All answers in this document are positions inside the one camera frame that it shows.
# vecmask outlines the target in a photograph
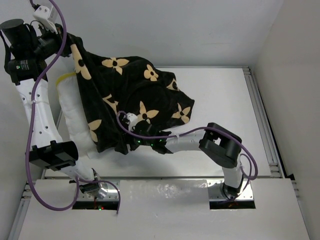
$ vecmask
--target white padding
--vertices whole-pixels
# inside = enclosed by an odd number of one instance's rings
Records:
[[[65,123],[70,134],[70,140],[74,141],[79,156],[86,154],[95,155],[97,149],[91,139],[76,75],[69,73],[60,77],[56,88],[65,117]]]

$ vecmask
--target white surface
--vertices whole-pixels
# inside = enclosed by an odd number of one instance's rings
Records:
[[[243,66],[256,63],[283,0],[55,2],[92,53],[158,66]]]
[[[195,100],[191,120],[175,128],[178,133],[215,122],[242,138],[242,143],[255,157],[259,176],[269,176],[270,169],[241,68],[162,68],[176,74],[179,88]],[[67,137],[65,122],[59,132]],[[128,155],[109,149],[83,161],[102,177],[206,177],[223,176],[222,168],[201,151],[182,151],[162,155],[150,147],[140,146]],[[243,161],[245,170],[249,164]],[[46,177],[64,176],[46,171]]]
[[[49,204],[66,206],[75,184],[38,180]],[[308,240],[289,179],[252,182],[256,209],[210,210],[203,181],[121,181],[119,215],[113,210],[54,212],[31,199],[19,240]]]
[[[320,2],[286,0],[255,74],[286,170],[294,173],[312,239],[320,239]]]
[[[31,78],[22,81],[20,85],[16,86],[16,89],[20,94],[20,99],[22,99],[29,124],[31,121],[33,104],[32,96],[29,93],[31,93],[34,84],[35,81],[33,78]],[[58,133],[54,118],[52,116],[48,99],[48,82],[46,80],[42,79],[39,82],[35,91],[34,101],[35,116],[30,150],[32,150],[32,146],[34,145],[36,145],[38,148],[50,146],[51,141],[61,143],[63,140]]]

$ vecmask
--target black cloth with flower pattern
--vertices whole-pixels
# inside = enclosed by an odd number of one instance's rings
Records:
[[[87,52],[69,34],[82,105],[98,152],[122,152],[124,135],[116,121],[122,110],[164,130],[190,121],[195,101],[177,86],[172,72],[138,56],[104,57]]]

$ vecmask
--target flower pattern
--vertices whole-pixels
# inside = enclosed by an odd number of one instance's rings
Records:
[[[144,103],[140,101],[140,114],[137,116],[138,117],[138,122],[141,121],[147,121],[150,124],[150,119],[153,119],[157,114],[159,113],[158,110],[150,110],[147,111]]]
[[[102,100],[105,101],[113,109],[114,113],[117,115],[118,102],[113,100],[112,95],[109,94],[108,96],[103,97]]]
[[[98,142],[98,137],[97,137],[97,134],[95,134],[94,130],[97,130],[99,128],[99,126],[101,125],[101,122],[102,122],[102,120],[98,119],[98,120],[95,120],[95,121],[88,123],[91,138],[95,143]]]
[[[150,79],[150,81],[155,82],[157,81],[157,78],[159,77],[158,74],[156,74],[155,70],[150,66],[149,64],[146,65],[146,70],[144,71],[144,77],[146,79]]]
[[[106,66],[107,68],[114,68],[120,75],[122,75],[122,68],[123,66],[127,65],[129,60],[124,58],[111,57],[110,59],[106,59],[102,61],[102,65]]]
[[[191,107],[186,107],[182,110],[180,104],[178,103],[178,111],[172,115],[174,119],[181,119],[185,124],[190,121],[190,118],[187,116],[191,110]]]
[[[167,89],[174,90],[174,91],[180,91],[177,85],[177,80],[173,79],[170,85],[166,86]]]
[[[81,54],[80,54],[80,52],[79,52],[79,50],[77,48],[77,45],[72,44],[70,46],[70,48],[71,48],[71,52],[72,52],[73,59],[74,59],[75,73],[78,74],[78,73],[81,72],[81,75],[82,75],[82,77],[84,79],[90,80],[91,79],[91,75],[89,73],[88,68],[85,65],[84,60],[81,57]]]

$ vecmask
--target purple cable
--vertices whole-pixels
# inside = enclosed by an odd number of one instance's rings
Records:
[[[80,180],[80,182],[87,183],[87,184],[107,183],[107,184],[110,184],[111,186],[113,186],[114,189],[118,192],[118,196],[119,196],[119,204],[118,204],[118,207],[116,208],[116,214],[119,213],[119,208],[120,208],[120,203],[121,203],[121,195],[120,195],[119,188],[117,188],[116,185],[114,185],[112,182],[107,181],[107,180],[89,181],[89,180],[84,180],[84,179],[81,179],[81,178],[79,180]]]
[[[33,85],[33,88],[32,88],[32,92],[31,92],[31,101],[35,100],[36,90],[37,90],[37,86],[38,86],[39,82],[45,76],[47,71],[53,66],[53,64],[58,60],[58,58],[60,57],[60,55],[62,54],[62,52],[63,52],[63,50],[64,50],[64,48],[66,46],[66,42],[67,42],[67,26],[66,26],[65,18],[63,16],[60,8],[54,2],[54,0],[49,0],[49,2],[55,7],[55,9],[57,10],[57,12],[58,12],[58,14],[59,14],[59,16],[61,18],[61,21],[62,21],[62,27],[63,27],[62,44],[61,44],[61,47],[60,47],[59,51],[57,52],[56,56],[54,57],[54,59],[49,63],[49,65],[43,70],[43,72],[36,79],[36,81],[35,81],[35,83]],[[27,139],[26,150],[25,150],[26,178],[27,178],[27,181],[29,182],[29,186],[30,186],[30,189],[31,189],[31,192],[32,192],[33,196],[35,197],[35,199],[37,199],[37,201],[41,205],[43,205],[47,209],[50,209],[50,210],[53,210],[53,211],[64,211],[64,210],[67,210],[67,209],[71,208],[76,203],[76,201],[78,199],[78,195],[79,195],[79,180],[77,178],[75,179],[76,192],[75,192],[74,200],[69,206],[66,206],[66,207],[54,207],[54,206],[51,206],[51,205],[47,204],[45,201],[43,201],[41,199],[41,197],[38,195],[38,193],[36,191],[36,188],[35,188],[35,186],[34,186],[34,184],[32,182],[32,177],[31,177],[31,172],[30,172],[30,165],[29,165],[30,147],[31,147],[31,140],[32,140],[32,134],[33,134],[33,129],[34,129],[34,123],[35,123],[35,114],[36,114],[36,104],[33,102],[32,106],[31,106],[30,128],[29,128],[28,139]]]
[[[177,136],[176,135],[171,135],[171,136],[141,136],[141,135],[138,135],[138,134],[135,134],[131,131],[129,131],[128,129],[126,129],[122,123],[120,122],[120,114],[124,114],[125,116],[127,116],[127,113],[125,111],[119,111],[116,115],[116,121],[118,123],[118,125],[120,126],[120,128],[125,131],[127,134],[130,134],[131,136],[134,136],[136,138],[140,138],[140,139],[145,139],[145,140],[154,140],[154,139],[170,139],[170,138],[176,138]],[[247,175],[243,168],[241,167],[241,171],[242,171],[242,174],[248,179],[248,180],[255,180],[258,176],[258,165],[257,165],[257,162],[255,160],[255,158],[252,156],[252,154],[248,151],[248,149],[242,145],[241,142],[239,142],[237,139],[235,139],[233,136],[225,133],[224,131],[221,131],[221,130],[218,130],[218,129],[215,129],[213,127],[209,127],[209,126],[201,126],[201,127],[197,127],[195,129],[192,129],[190,131],[187,131],[187,132],[184,132],[184,133],[181,133],[179,134],[180,137],[183,137],[183,136],[186,136],[188,134],[191,134],[195,131],[198,131],[198,130],[210,130],[210,131],[213,131],[213,132],[216,132],[232,141],[234,141],[238,146],[240,146],[244,151],[245,153],[248,155],[246,156],[251,164],[253,164],[254,166],[254,175],[251,176],[251,175]]]

